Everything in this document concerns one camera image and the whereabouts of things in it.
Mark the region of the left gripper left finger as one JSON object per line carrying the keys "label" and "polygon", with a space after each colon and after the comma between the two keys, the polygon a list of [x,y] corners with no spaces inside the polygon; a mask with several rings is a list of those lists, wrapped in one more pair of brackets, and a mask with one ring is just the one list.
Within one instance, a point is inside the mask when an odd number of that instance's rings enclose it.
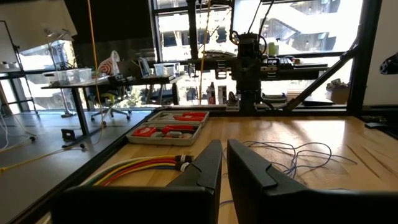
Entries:
{"label": "left gripper left finger", "polygon": [[51,208],[53,223],[217,223],[221,141],[212,140],[197,158],[154,159],[143,169],[175,169],[165,187],[110,187],[107,180],[66,190]]}

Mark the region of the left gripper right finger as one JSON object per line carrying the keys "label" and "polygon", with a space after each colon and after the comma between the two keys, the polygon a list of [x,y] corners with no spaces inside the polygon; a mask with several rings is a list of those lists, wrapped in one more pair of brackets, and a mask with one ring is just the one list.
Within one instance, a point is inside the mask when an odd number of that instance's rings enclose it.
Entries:
{"label": "left gripper right finger", "polygon": [[397,223],[397,192],[315,190],[235,139],[226,153],[239,223]]}

